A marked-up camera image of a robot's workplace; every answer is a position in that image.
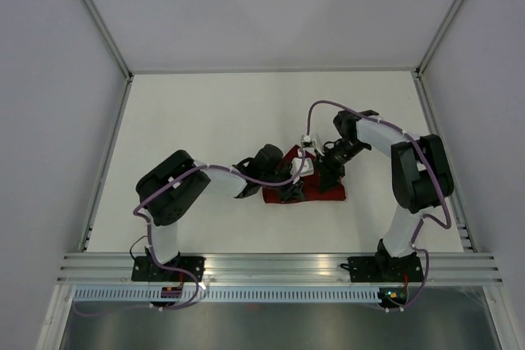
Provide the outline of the dark red cloth napkin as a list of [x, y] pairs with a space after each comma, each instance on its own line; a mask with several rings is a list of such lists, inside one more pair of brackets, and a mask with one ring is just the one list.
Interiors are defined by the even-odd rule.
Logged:
[[[297, 145], [293, 146], [286, 154], [283, 153], [282, 161], [285, 164], [291, 164], [291, 160], [294, 157], [298, 156], [300, 152]], [[306, 153], [313, 160], [313, 165], [316, 161], [316, 157]], [[329, 190], [326, 193], [321, 193], [319, 190], [319, 172], [315, 167], [315, 173], [308, 177], [298, 178], [299, 183], [303, 184], [303, 191], [306, 197], [304, 202], [314, 202], [314, 201], [331, 201], [331, 202], [342, 202], [346, 198], [345, 187], [340, 183], [337, 187]], [[262, 197], [265, 203], [267, 204], [282, 204], [277, 197], [277, 192], [272, 192], [269, 189], [262, 191]]]

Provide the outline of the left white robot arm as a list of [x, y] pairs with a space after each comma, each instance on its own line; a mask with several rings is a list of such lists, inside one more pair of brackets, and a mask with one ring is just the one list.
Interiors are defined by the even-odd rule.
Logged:
[[180, 254], [178, 221], [203, 194], [244, 199], [262, 188], [289, 197], [311, 174], [313, 164], [300, 148], [291, 163], [284, 164], [282, 151], [271, 144], [233, 166], [205, 164], [178, 150], [139, 180], [135, 191], [139, 205], [134, 215], [145, 220], [145, 254], [134, 259], [134, 282], [201, 280], [203, 260]]

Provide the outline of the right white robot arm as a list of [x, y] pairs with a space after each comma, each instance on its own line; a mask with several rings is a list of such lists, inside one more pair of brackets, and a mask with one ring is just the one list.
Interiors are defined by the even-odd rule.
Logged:
[[450, 165], [441, 138], [418, 137], [366, 110], [339, 111], [333, 124], [340, 137], [326, 143], [315, 168], [322, 193], [342, 184], [345, 164], [363, 150], [376, 149], [390, 158], [391, 188], [397, 202], [394, 217], [371, 257], [350, 257], [341, 264], [353, 283], [396, 283], [423, 280], [415, 242], [434, 207], [444, 207], [454, 191]]

